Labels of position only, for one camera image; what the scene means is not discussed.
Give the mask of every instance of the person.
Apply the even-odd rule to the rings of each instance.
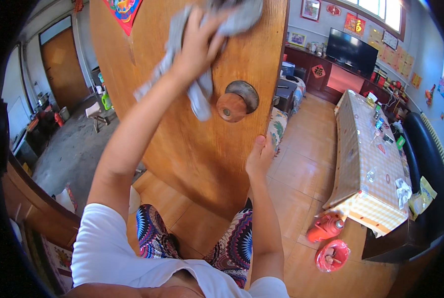
[[[151,205],[137,212],[142,256],[128,244],[134,170],[164,112],[210,67],[225,40],[216,31],[227,13],[210,15],[200,25],[203,16],[199,8],[190,14],[172,67],[126,114],[101,156],[74,244],[75,288],[64,297],[288,298],[280,227],[266,185],[274,154],[271,138],[256,137],[245,165],[252,200],[203,260],[181,259],[177,241]],[[245,291],[251,257],[252,283]]]

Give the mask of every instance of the patterned pants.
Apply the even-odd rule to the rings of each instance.
[[[136,213],[141,257],[182,259],[177,253],[159,212],[141,205]],[[228,274],[243,289],[252,257],[252,209],[245,208],[233,218],[229,228],[204,260]]]

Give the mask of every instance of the doorway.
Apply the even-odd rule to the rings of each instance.
[[[70,112],[89,95],[76,55],[72,29],[72,26],[64,29],[40,46],[55,100],[60,108],[67,107]]]

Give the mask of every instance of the hand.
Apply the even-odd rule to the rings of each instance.
[[[272,139],[270,137],[266,138],[263,135],[257,136],[254,148],[245,163],[245,171],[249,174],[251,183],[256,181],[263,181],[265,183],[265,176],[274,155]]]
[[[194,7],[189,15],[184,33],[183,48],[174,59],[173,70],[181,78],[193,82],[201,76],[214,61],[225,37],[214,34],[229,12],[209,15],[206,23],[200,26],[205,11]]]

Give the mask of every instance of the door lock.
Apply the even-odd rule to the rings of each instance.
[[[227,122],[239,122],[253,113],[259,104],[255,88],[243,80],[235,80],[225,88],[225,94],[217,101],[217,111]]]

